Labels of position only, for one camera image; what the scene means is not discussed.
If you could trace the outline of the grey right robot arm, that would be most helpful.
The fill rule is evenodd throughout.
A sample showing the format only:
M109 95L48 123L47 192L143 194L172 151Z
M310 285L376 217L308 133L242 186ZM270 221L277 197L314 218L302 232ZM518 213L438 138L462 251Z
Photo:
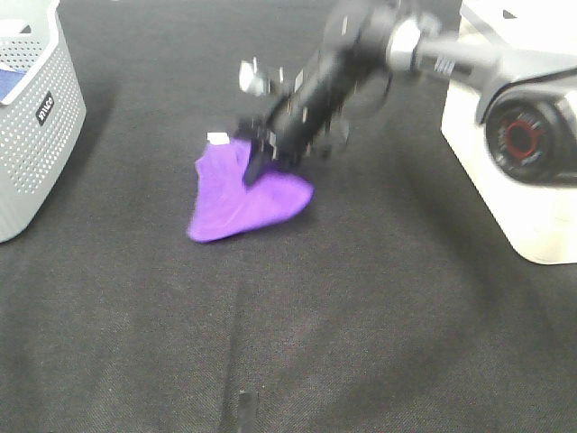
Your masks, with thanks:
M242 92L276 97L267 114L238 124L237 134L251 146L244 183L297 166L355 89L377 74L466 86L478 94L474 121L505 175L528 185L575 184L575 55L462 41L403 1L338 4L315 55L292 80L256 60L240 64Z

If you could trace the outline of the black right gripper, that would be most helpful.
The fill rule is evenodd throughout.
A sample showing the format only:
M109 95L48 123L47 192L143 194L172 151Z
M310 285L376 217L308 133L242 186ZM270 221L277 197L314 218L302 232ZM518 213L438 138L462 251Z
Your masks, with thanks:
M245 186L254 185L271 163L300 162L318 136L330 130L354 90L372 75L390 70L391 37L392 29L383 26L326 29L316 54L292 81L274 78L255 59L240 63L243 93L276 97L268 113L238 123L236 136L252 146Z

